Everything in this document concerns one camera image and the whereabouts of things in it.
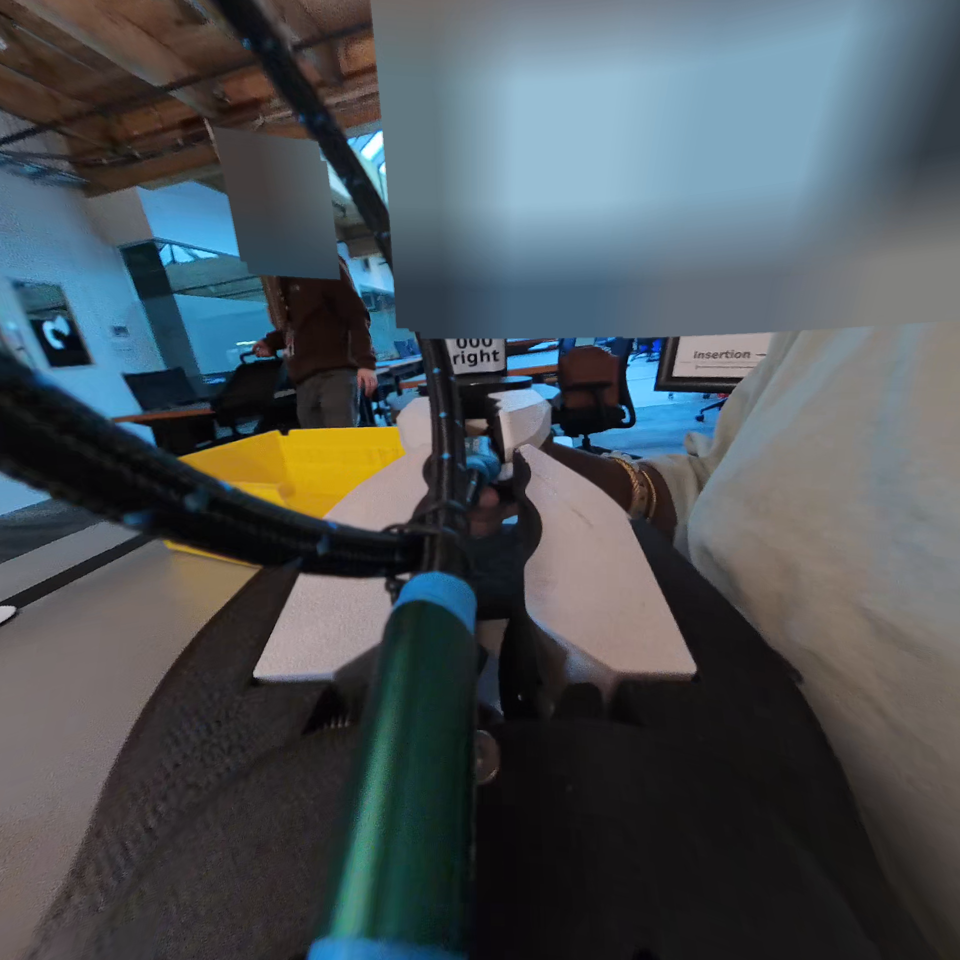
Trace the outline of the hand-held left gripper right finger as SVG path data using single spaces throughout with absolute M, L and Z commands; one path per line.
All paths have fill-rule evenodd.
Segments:
M 625 510 L 531 443 L 512 455 L 522 600 L 502 690 L 553 714 L 587 685 L 607 707 L 624 685 L 688 684 L 697 666 Z

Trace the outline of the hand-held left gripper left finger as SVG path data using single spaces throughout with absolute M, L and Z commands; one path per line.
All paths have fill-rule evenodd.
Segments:
M 425 500 L 428 450 L 411 450 L 354 488 L 330 522 L 380 532 L 409 522 Z M 253 669 L 261 683 L 336 681 L 365 673 L 392 601 L 383 579 L 300 574 Z

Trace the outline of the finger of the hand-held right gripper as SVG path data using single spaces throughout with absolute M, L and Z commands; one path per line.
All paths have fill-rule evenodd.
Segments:
M 511 478 L 513 457 L 541 447 L 551 434 L 553 408 L 536 391 L 495 391 L 483 397 L 479 415 L 465 421 L 465 462 L 483 482 Z
M 395 426 L 404 454 L 433 447 L 433 418 L 431 402 L 427 396 L 417 395 L 396 416 Z

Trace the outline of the yellow plastic bins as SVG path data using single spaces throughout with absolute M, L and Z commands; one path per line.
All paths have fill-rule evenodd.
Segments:
M 237 491 L 322 519 L 403 452 L 397 427 L 297 429 L 229 441 L 180 460 Z

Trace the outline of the person's right hand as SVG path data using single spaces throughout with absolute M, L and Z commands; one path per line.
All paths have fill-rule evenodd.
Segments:
M 611 458 L 584 452 L 580 449 L 558 445 L 546 440 L 540 452 L 580 475 L 612 499 L 626 513 L 634 503 L 634 481 L 627 468 Z M 518 512 L 512 492 L 501 492 L 498 487 L 487 486 L 480 494 L 476 505 L 469 513 L 469 533 L 485 537 L 498 532 L 503 522 Z

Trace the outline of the brown office chair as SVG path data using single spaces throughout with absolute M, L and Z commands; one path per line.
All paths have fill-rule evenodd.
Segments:
M 551 422 L 562 436 L 579 439 L 581 450 L 609 453 L 592 442 L 594 435 L 636 425 L 627 379 L 633 352 L 633 339 L 613 338 L 602 345 L 574 345 L 559 354 Z

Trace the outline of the black office chair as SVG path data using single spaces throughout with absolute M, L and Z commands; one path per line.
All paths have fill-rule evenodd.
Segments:
M 261 357 L 253 350 L 240 354 L 238 366 L 209 402 L 213 419 L 226 431 L 226 438 L 239 440 L 241 425 L 262 420 L 284 373 L 285 364 L 278 355 Z

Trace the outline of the black framed sign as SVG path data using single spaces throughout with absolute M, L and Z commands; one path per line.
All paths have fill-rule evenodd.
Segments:
M 729 394 L 764 359 L 770 333 L 665 338 L 654 390 L 664 394 Z

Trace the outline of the person in cream sweater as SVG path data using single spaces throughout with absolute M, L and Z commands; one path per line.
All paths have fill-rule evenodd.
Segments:
M 794 666 L 942 958 L 959 922 L 959 329 L 775 334 L 653 460 L 675 546 Z

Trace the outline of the long desk with black chairs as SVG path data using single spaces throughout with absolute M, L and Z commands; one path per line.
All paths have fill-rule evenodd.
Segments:
M 117 426 L 144 426 L 155 445 L 175 456 L 209 450 L 234 441 L 252 438 L 277 426 L 284 432 L 296 426 L 295 392 L 278 390 L 261 414 L 238 415 L 228 422 L 218 417 L 210 403 L 196 403 L 164 411 L 115 416 Z

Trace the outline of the phone icon wall sign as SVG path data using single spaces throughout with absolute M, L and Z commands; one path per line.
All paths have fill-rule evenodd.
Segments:
M 93 365 L 89 348 L 62 286 L 14 280 L 13 293 L 51 370 Z

